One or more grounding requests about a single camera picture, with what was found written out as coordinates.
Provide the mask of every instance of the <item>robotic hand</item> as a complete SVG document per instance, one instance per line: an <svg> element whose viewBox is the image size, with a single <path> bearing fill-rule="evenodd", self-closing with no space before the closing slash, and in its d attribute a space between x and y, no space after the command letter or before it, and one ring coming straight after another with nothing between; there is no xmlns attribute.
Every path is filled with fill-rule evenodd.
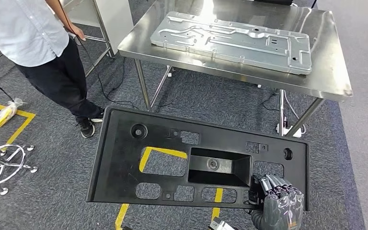
<svg viewBox="0 0 368 230"><path fill-rule="evenodd" d="M258 230L298 230L301 227L304 194L275 174L254 174L263 192L257 201L261 209L250 212Z"/></svg>

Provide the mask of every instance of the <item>metal plate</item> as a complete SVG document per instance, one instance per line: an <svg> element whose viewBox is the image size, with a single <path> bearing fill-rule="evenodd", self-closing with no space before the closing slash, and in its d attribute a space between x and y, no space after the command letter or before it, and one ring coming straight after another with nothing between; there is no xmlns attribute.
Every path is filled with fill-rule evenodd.
<svg viewBox="0 0 368 230"><path fill-rule="evenodd" d="M199 134L198 144L186 144L184 132ZM264 144L265 150L249 148L248 143ZM187 157L183 176L147 174L140 171L141 154L145 147L157 147L183 152ZM284 150L292 151L292 159L286 160ZM238 176L230 183L213 180L212 177L197 177L200 170L190 164L195 159L226 154L227 159L237 160L235 167ZM221 127L213 124L181 119L172 116L131 110L121 107L107 107L101 130L98 150L92 171L87 202L129 203L169 206L254 208L243 203L243 194L249 190L249 176L255 162L272 162L284 167L284 176L306 195L305 208L309 201L309 154L308 144L295 139L281 138L264 134ZM214 163L211 169L222 169L222 161ZM136 188L140 183L158 184L159 196L152 199L138 198ZM193 187L192 201L174 200L179 186ZM204 188L233 189L235 201L214 203L202 198Z"/></svg>
<svg viewBox="0 0 368 230"><path fill-rule="evenodd" d="M150 37L153 44L293 74L311 73L306 34L169 12Z"/></svg>

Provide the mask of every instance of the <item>plastic bag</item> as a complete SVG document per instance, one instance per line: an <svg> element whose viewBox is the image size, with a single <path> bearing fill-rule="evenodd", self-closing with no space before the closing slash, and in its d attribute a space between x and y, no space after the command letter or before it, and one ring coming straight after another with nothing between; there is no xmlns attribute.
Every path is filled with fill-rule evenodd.
<svg viewBox="0 0 368 230"><path fill-rule="evenodd" d="M8 102L8 106L0 111L0 127L16 114L18 107L22 104L25 104L25 102L19 98L15 98L14 102Z"/></svg>

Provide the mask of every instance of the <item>light blue shirt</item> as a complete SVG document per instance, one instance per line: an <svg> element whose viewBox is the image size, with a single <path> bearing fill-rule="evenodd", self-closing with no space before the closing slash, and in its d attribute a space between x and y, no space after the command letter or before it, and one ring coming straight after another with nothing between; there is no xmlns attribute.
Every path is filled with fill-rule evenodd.
<svg viewBox="0 0 368 230"><path fill-rule="evenodd" d="M45 0L0 0L0 51L34 67L61 56L69 36Z"/></svg>

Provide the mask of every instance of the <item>man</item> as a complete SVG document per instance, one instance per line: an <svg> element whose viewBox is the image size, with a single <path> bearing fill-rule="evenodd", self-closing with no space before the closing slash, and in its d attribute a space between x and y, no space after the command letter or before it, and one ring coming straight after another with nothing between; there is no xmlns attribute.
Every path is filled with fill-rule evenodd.
<svg viewBox="0 0 368 230"><path fill-rule="evenodd" d="M69 109L89 138L95 132L92 122L102 122L104 110L87 100L78 49L63 26L85 40L59 0L0 0L0 51L38 91Z"/></svg>

